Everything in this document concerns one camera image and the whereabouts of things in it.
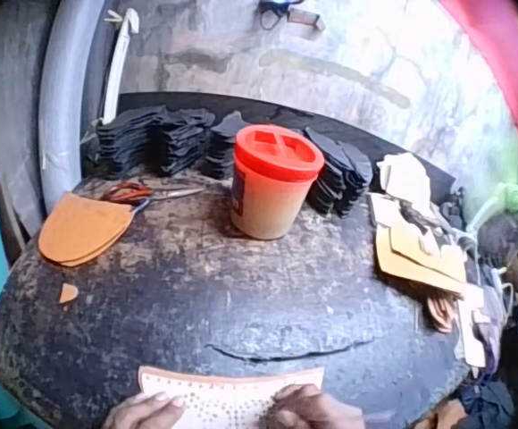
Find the fingernail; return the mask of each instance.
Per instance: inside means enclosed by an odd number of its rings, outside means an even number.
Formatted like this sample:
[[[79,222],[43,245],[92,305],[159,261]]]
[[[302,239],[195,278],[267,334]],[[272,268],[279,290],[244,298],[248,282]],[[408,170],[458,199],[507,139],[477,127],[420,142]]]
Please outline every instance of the fingernail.
[[[182,408],[184,406],[184,403],[186,401],[183,399],[182,396],[176,396],[173,400],[171,400],[171,404],[174,407]]]
[[[168,399],[168,395],[166,395],[165,391],[161,391],[160,393],[155,395],[154,398],[155,398],[155,400],[167,400]]]

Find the red lid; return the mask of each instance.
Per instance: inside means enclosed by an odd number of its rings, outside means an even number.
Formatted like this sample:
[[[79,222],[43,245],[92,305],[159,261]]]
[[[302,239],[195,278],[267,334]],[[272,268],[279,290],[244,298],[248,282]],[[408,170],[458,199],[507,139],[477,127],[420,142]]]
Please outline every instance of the red lid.
[[[275,125],[251,125],[236,137],[235,157],[276,181],[311,181],[324,165],[317,146],[300,134]]]

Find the workbench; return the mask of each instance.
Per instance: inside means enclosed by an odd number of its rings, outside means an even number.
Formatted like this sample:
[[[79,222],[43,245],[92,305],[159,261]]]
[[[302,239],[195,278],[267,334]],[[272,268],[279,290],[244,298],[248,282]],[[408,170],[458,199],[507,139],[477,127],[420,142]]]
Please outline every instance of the workbench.
[[[456,329],[432,329],[421,297],[377,269],[365,198],[342,220],[304,205],[287,236],[259,241],[231,225],[229,181],[132,179],[156,195],[205,191],[153,201],[75,268],[32,240],[0,297],[0,383],[50,425],[100,425],[138,392],[141,365],[232,377],[324,366],[325,391],[365,413],[395,410],[381,427],[396,429],[465,378]],[[99,198],[113,184],[90,178],[76,192]],[[64,282],[79,296],[62,306]]]

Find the finger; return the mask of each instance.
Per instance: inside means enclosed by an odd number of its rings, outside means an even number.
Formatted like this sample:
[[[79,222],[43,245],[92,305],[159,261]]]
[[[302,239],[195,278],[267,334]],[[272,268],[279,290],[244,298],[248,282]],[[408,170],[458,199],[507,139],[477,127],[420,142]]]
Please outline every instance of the finger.
[[[161,392],[149,400],[120,408],[114,415],[114,429],[134,428],[140,421],[149,418],[153,413],[168,405],[169,402],[168,396]]]
[[[301,387],[296,395],[299,398],[306,398],[308,396],[319,395],[321,390],[316,387],[314,384],[307,384],[306,386]]]
[[[298,391],[303,386],[303,384],[290,384],[289,386],[286,386],[277,392],[277,394],[275,395],[275,400],[284,400],[288,396]]]
[[[291,398],[293,395],[298,394],[299,396],[312,396],[321,393],[321,390],[314,384],[291,384],[279,391],[275,395],[275,400],[285,400]]]
[[[285,402],[285,408],[313,423],[326,423],[338,415],[336,400],[325,393],[297,395],[294,400]]]
[[[168,405],[144,420],[138,429],[172,429],[186,410],[186,401],[176,396]]]
[[[309,424],[305,420],[287,409],[278,411],[275,415],[275,419],[283,427],[290,429],[310,429]]]
[[[147,400],[149,397],[150,396],[147,393],[140,392],[138,395],[132,396],[132,397],[124,400],[122,403],[120,403],[116,407],[113,407],[110,410],[110,412],[108,413],[108,417],[104,421],[104,424],[102,425],[102,429],[109,429],[113,425],[114,416],[116,415],[116,412],[119,409],[129,407],[130,405],[138,404],[139,402]]]

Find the black leather piece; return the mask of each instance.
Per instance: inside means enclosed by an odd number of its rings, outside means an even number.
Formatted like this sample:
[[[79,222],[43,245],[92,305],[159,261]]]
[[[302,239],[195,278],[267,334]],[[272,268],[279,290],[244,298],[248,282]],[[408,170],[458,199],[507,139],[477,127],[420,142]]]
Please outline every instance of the black leather piece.
[[[165,106],[119,114],[96,130],[107,176],[120,178],[144,162],[163,175],[188,168],[205,152],[214,120],[205,109],[171,112]]]
[[[322,151],[325,164],[311,187],[307,202],[322,214],[334,209],[346,217],[356,200],[368,189],[373,173],[368,156],[354,145],[334,140],[307,127],[305,135]]]
[[[214,179],[227,179],[233,174],[235,137],[240,130],[251,125],[235,111],[211,129],[211,140],[201,173]]]

